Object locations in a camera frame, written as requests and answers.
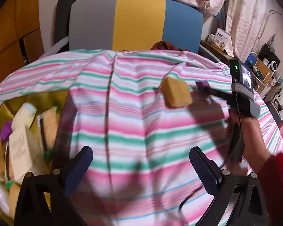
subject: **screw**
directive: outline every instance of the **screw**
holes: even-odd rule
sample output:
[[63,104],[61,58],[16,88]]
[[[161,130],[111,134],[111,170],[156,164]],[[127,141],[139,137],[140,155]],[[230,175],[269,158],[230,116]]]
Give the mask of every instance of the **screw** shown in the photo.
[[60,174],[60,172],[61,172],[60,169],[55,169],[55,170],[52,171],[52,173],[53,173],[54,175],[58,175],[58,174]]
[[230,171],[229,171],[228,169],[223,169],[223,170],[222,170],[222,173],[223,173],[225,176],[230,175]]
[[25,177],[31,177],[31,175],[33,175],[32,172],[28,172],[25,174]]
[[252,178],[257,178],[257,174],[255,174],[254,172],[251,173],[251,177]]

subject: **red sleeve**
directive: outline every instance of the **red sleeve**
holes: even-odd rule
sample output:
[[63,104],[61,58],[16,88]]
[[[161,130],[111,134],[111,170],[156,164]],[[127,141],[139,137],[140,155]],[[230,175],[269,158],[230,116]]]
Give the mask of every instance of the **red sleeve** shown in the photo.
[[270,219],[275,224],[283,214],[283,154],[271,156],[258,174]]

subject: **dark red cloth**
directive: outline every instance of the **dark red cloth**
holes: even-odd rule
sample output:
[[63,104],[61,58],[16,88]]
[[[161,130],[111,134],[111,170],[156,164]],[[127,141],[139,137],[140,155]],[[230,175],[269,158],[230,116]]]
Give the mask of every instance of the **dark red cloth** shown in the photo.
[[166,40],[161,40],[159,42],[156,42],[152,47],[151,50],[173,50],[173,51],[188,51],[188,50],[183,50],[181,48],[175,47],[173,44],[167,42]]
[[283,216],[283,154],[271,156],[258,174],[273,224]]

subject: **hand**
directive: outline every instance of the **hand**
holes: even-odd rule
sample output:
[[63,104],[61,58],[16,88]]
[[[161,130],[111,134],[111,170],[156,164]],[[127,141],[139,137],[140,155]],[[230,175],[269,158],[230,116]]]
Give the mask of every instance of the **hand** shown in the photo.
[[[238,114],[234,109],[230,109],[230,119],[238,125],[240,124]],[[243,156],[247,159],[254,172],[259,173],[264,163],[271,156],[266,149],[259,121],[257,118],[241,115],[241,124],[245,145]]]

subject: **pink and green striped fabric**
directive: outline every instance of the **pink and green striped fabric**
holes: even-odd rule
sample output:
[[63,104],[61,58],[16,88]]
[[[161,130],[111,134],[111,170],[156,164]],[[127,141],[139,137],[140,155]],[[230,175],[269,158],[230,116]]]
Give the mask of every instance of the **pink and green striped fabric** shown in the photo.
[[[193,104],[168,109],[159,91],[171,76],[186,81]],[[71,156],[83,146],[94,160],[71,200],[88,225],[182,225],[178,206],[201,185],[189,162],[189,150],[199,146],[221,165],[229,142],[222,99],[205,97],[196,81],[231,92],[229,68],[191,52],[168,50],[77,50],[37,60],[0,83],[0,104],[29,93],[69,89],[78,109]],[[283,152],[280,131],[264,104],[260,125],[267,148]],[[237,174],[247,174],[245,161]],[[212,200],[204,189],[182,209],[194,225]],[[220,225],[225,225],[227,210]]]

